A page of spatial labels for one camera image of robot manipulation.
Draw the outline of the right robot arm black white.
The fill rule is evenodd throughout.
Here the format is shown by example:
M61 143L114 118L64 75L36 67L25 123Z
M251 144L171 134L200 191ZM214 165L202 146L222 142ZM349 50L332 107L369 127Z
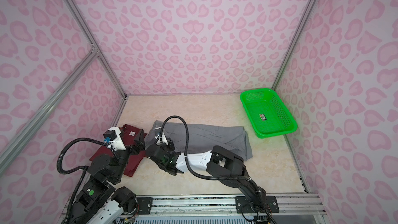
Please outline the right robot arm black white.
M214 146L204 153L186 155L172 150L169 145L152 144L147 148L146 156L173 176L190 172L197 178L219 181L230 188L239 189L247 202L241 207L242 214L248 208L256 214L266 214L265 218L257 216L252 222L276 223L272 217L272 208L277 207L276 200L268 198L266 191L249 176L244 160L239 155L221 146Z

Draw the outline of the grey long sleeve shirt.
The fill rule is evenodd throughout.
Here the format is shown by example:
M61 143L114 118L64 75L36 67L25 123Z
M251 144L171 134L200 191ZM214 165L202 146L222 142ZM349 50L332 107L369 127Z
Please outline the grey long sleeve shirt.
M245 161L253 157L249 137L244 127L219 127L205 124L188 124L188 153L203 153L221 146ZM174 142L175 151L183 152L186 144L186 131L182 123L168 122L164 134Z

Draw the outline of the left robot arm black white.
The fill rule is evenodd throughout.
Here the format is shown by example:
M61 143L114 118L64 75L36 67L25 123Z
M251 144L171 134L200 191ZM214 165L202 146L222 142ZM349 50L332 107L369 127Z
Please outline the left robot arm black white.
M136 215L140 204L135 193L126 187L119 189L115 185L121 178L131 156L145 150L144 131L139 130L133 145L123 142L125 132L111 128L104 133L103 141L91 138L77 138L70 141L60 152L57 159L57 171L62 175L82 170L82 175L72 193L66 214L65 224L114 223L122 214ZM76 143L89 142L103 146L111 154L101 154L93 159L89 166L77 166L66 170L62 167L67 151Z

